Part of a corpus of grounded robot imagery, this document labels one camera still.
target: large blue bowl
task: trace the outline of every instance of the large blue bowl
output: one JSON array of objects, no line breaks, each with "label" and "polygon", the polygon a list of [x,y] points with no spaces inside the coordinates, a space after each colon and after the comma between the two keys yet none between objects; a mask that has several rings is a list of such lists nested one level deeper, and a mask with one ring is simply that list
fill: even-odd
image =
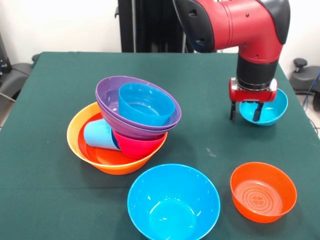
[{"label": "large blue bowl", "polygon": [[275,124],[287,110],[288,97],[284,91],[278,89],[274,101],[264,103],[260,120],[254,121],[254,114],[257,107],[257,103],[242,102],[239,108],[241,115],[250,123],[259,126],[271,126]]},{"label": "large blue bowl", "polygon": [[127,200],[135,227],[151,240],[198,240],[215,226],[220,199],[213,183],[180,164],[155,166],[132,184]]}]

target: bowl rim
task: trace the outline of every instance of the bowl rim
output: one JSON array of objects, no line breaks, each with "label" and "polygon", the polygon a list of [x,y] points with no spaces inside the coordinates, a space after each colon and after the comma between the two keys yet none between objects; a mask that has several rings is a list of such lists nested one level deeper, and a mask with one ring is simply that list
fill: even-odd
[{"label": "bowl rim", "polygon": [[[139,81],[143,81],[143,82],[146,82],[147,85],[149,86],[152,86],[154,88],[157,88],[159,89],[160,91],[162,91],[163,93],[165,93],[173,102],[174,102],[174,107],[175,107],[175,110],[173,111],[173,114],[175,114],[175,112],[179,113],[178,114],[178,118],[176,119],[175,122],[171,123],[171,124],[168,124],[168,125],[164,125],[164,126],[152,126],[152,125],[145,125],[145,124],[142,124],[142,123],[136,123],[134,121],[131,121],[125,117],[122,117],[120,114],[112,111],[110,108],[108,108],[107,105],[105,105],[101,98],[98,96],[98,87],[100,84],[102,84],[104,81],[108,80],[108,79],[111,79],[111,78],[129,78],[129,79],[134,79],[134,80],[139,80]],[[166,90],[164,90],[162,87],[152,83],[152,82],[149,82],[147,80],[144,80],[142,78],[138,78],[138,77],[134,77],[134,76],[126,76],[126,75],[113,75],[113,76],[108,76],[108,77],[105,77],[103,79],[101,79],[96,87],[95,87],[95,97],[96,97],[96,100],[100,100],[101,102],[101,105],[103,106],[103,109],[105,109],[107,112],[109,112],[111,115],[113,115],[116,119],[119,119],[120,121],[122,121],[123,123],[126,123],[128,125],[132,125],[132,123],[135,123],[136,125],[138,126],[135,126],[137,128],[141,128],[141,129],[147,129],[147,130],[151,130],[151,131],[162,131],[162,130],[165,130],[167,128],[173,128],[174,126],[176,126],[181,118],[182,118],[182,109],[180,107],[180,104],[178,103],[178,101],[169,93],[167,92]]]},{"label": "bowl rim", "polygon": [[216,188],[216,186],[212,183],[212,181],[205,175],[203,174],[201,171],[195,169],[194,167],[191,167],[191,166],[187,166],[187,165],[184,165],[184,164],[179,164],[179,163],[166,163],[166,164],[160,164],[160,165],[157,165],[157,166],[154,166],[154,167],[151,167],[149,168],[148,170],[144,171],[143,173],[141,173],[135,180],[134,182],[132,183],[130,189],[129,189],[129,193],[128,193],[128,197],[127,197],[127,201],[126,201],[126,205],[127,205],[127,210],[128,210],[128,214],[129,214],[129,217],[131,219],[131,222],[133,223],[133,225],[135,226],[136,229],[139,230],[139,232],[141,234],[143,234],[144,236],[146,236],[148,239],[150,240],[156,240],[156,239],[153,239],[151,238],[150,236],[146,235],[145,233],[143,233],[140,228],[136,225],[135,221],[133,221],[133,218],[131,216],[131,213],[130,213],[130,208],[129,208],[129,198],[130,198],[130,195],[132,194],[132,189],[134,187],[134,185],[137,183],[137,181],[143,177],[143,175],[145,175],[146,173],[148,173],[149,171],[152,171],[156,168],[163,168],[163,167],[170,167],[170,166],[179,166],[179,167],[183,167],[183,168],[187,168],[187,169],[190,169],[190,170],[193,170],[195,172],[197,172],[198,174],[202,175],[205,179],[207,179],[207,181],[211,184],[211,186],[213,187],[214,189],[214,193],[215,193],[215,196],[217,197],[217,202],[218,202],[218,211],[217,211],[217,216],[216,216],[216,219],[214,220],[214,223],[212,224],[212,226],[209,228],[209,230],[204,233],[202,236],[200,236],[199,238],[197,238],[196,240],[200,240],[202,239],[204,236],[206,236],[213,228],[214,226],[217,224],[218,222],[218,219],[220,217],[220,211],[221,211],[221,200],[220,200],[220,196],[219,196],[219,193],[218,193],[218,190]]},{"label": "bowl rim", "polygon": [[283,116],[283,114],[285,114],[285,112],[287,111],[287,108],[288,108],[288,103],[289,103],[287,94],[283,90],[281,90],[280,88],[278,88],[277,91],[282,93],[285,96],[286,103],[285,103],[285,108],[284,108],[283,112],[279,116],[277,116],[275,119],[270,120],[270,121],[262,121],[262,122],[259,121],[259,122],[256,122],[256,121],[253,121],[252,119],[247,118],[246,116],[244,116],[243,112],[241,111],[241,106],[244,104],[243,102],[241,102],[240,106],[239,106],[239,110],[240,110],[241,116],[245,120],[247,120],[248,122],[256,124],[256,125],[264,125],[264,124],[270,124],[270,123],[276,122],[279,118],[281,118]]},{"label": "bowl rim", "polygon": [[[292,204],[292,206],[287,210],[287,211],[284,211],[282,213],[279,213],[279,214],[273,214],[273,215],[265,215],[265,214],[262,214],[262,213],[259,213],[259,212],[256,212],[256,211],[252,211],[251,209],[247,208],[240,200],[238,197],[236,197],[236,193],[235,191],[233,190],[233,185],[232,185],[232,179],[234,177],[234,174],[236,173],[237,170],[239,170],[240,168],[242,168],[243,166],[245,165],[252,165],[252,164],[259,164],[259,165],[264,165],[264,166],[268,166],[268,167],[272,167],[273,169],[281,172],[288,180],[289,182],[291,182],[292,186],[293,186],[293,190],[294,190],[294,203]],[[282,171],[280,168],[274,166],[274,165],[271,165],[269,163],[265,163],[265,162],[260,162],[260,161],[251,161],[251,162],[246,162],[244,164],[241,164],[239,165],[238,167],[236,167],[236,169],[232,172],[231,174],[231,177],[230,177],[230,189],[231,189],[231,194],[233,197],[235,197],[237,199],[237,201],[248,211],[250,211],[251,213],[254,213],[254,214],[257,214],[261,217],[282,217],[284,215],[286,215],[287,213],[289,213],[296,205],[297,203],[297,198],[298,198],[298,193],[297,193],[297,188],[296,188],[296,185],[295,183],[292,181],[292,179],[284,172]]]},{"label": "bowl rim", "polygon": [[161,135],[161,134],[164,134],[165,132],[168,132],[169,130],[173,129],[177,124],[169,127],[169,128],[166,128],[166,129],[163,129],[163,130],[150,130],[150,129],[145,129],[145,128],[140,128],[140,127],[137,127],[137,126],[134,126],[134,125],[131,125],[127,122],[124,122],[122,121],[121,119],[117,118],[116,116],[110,114],[109,112],[105,112],[103,111],[104,108],[103,106],[101,105],[101,102],[100,101],[97,101],[97,104],[100,108],[100,112],[103,116],[109,116],[112,120],[114,121],[117,121],[118,124],[121,124],[121,125],[125,125],[127,128],[130,128],[130,129],[134,129],[135,131],[139,131],[139,132],[143,132],[143,133],[148,133],[148,134],[158,134],[158,135]]},{"label": "bowl rim", "polygon": [[73,123],[78,119],[79,115],[81,115],[81,113],[85,112],[87,109],[91,108],[92,106],[94,105],[97,105],[98,103],[97,102],[93,102],[87,106],[85,106],[84,108],[82,108],[73,118],[72,120],[70,121],[69,125],[68,125],[68,128],[66,130],[66,140],[67,140],[67,143],[69,145],[69,148],[71,149],[71,151],[80,159],[82,159],[83,161],[93,165],[93,166],[98,166],[98,167],[103,167],[103,168],[122,168],[122,167],[129,167],[133,164],[137,164],[137,163],[142,163],[144,162],[145,160],[151,158],[165,143],[166,139],[167,139],[167,136],[168,136],[168,132],[165,133],[165,136],[164,136],[164,139],[163,141],[159,144],[159,146],[152,152],[150,153],[148,156],[142,158],[142,159],[139,159],[139,160],[136,160],[136,161],[133,161],[133,162],[130,162],[130,163],[126,163],[126,164],[121,164],[121,165],[107,165],[107,164],[101,164],[101,163],[96,163],[96,162],[93,162],[93,161],[90,161],[89,159],[87,159],[85,156],[83,156],[82,154],[80,154],[77,149],[74,149],[71,145],[71,127],[73,125]]},{"label": "bowl rim", "polygon": [[[169,109],[170,111],[168,111],[168,113],[166,114],[161,114],[159,116],[156,115],[150,115],[148,113],[145,113],[143,111],[137,110],[134,107],[132,107],[124,98],[123,96],[123,91],[128,90],[128,86],[129,85],[134,85],[134,86],[142,86],[144,88],[149,88],[150,90],[153,90],[156,92],[156,94],[163,96],[164,99],[162,99],[163,101],[166,101],[170,106],[168,106],[167,108],[171,108]],[[142,83],[138,83],[138,82],[131,82],[131,83],[126,83],[123,84],[120,88],[119,88],[119,100],[121,100],[127,108],[130,108],[132,110],[134,110],[135,112],[138,112],[140,115],[144,116],[145,118],[154,118],[154,117],[168,117],[170,118],[172,114],[174,114],[174,112],[176,111],[176,105],[175,102],[171,99],[171,97],[169,95],[167,95],[165,92],[161,91],[160,89],[151,86],[151,85],[147,85],[147,84],[142,84]]]},{"label": "bowl rim", "polygon": [[162,140],[165,136],[166,136],[166,133],[162,133],[160,134],[159,136],[155,137],[155,138],[147,138],[147,139],[136,139],[136,138],[132,138],[132,137],[128,137],[128,136],[125,136],[123,135],[122,133],[120,132],[117,132],[116,130],[114,129],[111,129],[114,137],[116,138],[115,135],[117,136],[120,136],[124,139],[130,139],[130,140],[133,140],[134,142],[138,142],[138,143],[145,143],[145,142],[155,142],[155,141],[159,141],[159,140]]}]

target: orange bowl with yellow rim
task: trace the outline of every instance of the orange bowl with yellow rim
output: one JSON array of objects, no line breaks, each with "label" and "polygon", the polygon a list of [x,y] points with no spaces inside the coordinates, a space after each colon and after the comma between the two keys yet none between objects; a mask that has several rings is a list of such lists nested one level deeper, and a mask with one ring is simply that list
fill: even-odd
[{"label": "orange bowl with yellow rim", "polygon": [[71,120],[66,131],[66,139],[77,157],[107,174],[125,175],[137,171],[163,146],[168,136],[166,132],[163,141],[151,154],[141,159],[134,159],[125,156],[121,151],[91,147],[86,144],[84,139],[86,124],[102,118],[96,102],[86,106]]}]

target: white wall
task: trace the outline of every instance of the white wall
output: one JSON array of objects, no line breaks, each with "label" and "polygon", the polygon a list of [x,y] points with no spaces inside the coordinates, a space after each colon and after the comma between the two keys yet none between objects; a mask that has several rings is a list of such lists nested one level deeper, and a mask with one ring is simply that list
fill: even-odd
[{"label": "white wall", "polygon": [[[320,65],[318,3],[290,0],[290,31],[280,57],[288,77],[296,57]],[[0,31],[11,61],[30,62],[42,51],[120,52],[117,5],[117,0],[0,0]]]},{"label": "white wall", "polygon": [[121,52],[118,0],[0,0],[12,63],[43,51]]}]

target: blue cup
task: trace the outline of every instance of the blue cup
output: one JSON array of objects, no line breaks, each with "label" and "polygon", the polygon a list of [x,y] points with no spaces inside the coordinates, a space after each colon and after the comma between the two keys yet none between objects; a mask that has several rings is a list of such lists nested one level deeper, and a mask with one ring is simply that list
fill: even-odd
[{"label": "blue cup", "polygon": [[104,119],[89,122],[84,127],[83,136],[91,147],[120,150],[111,127]]},{"label": "blue cup", "polygon": [[128,120],[160,127],[175,109],[172,99],[153,86],[127,83],[119,88],[119,114]]},{"label": "blue cup", "polygon": [[198,240],[215,226],[220,198],[200,171],[164,164],[134,181],[127,208],[134,226],[148,239]]},{"label": "blue cup", "polygon": [[277,90],[274,101],[265,102],[261,110],[259,121],[254,121],[257,103],[240,103],[241,115],[250,123],[258,126],[271,126],[275,124],[285,113],[288,107],[288,97],[281,89]]}]

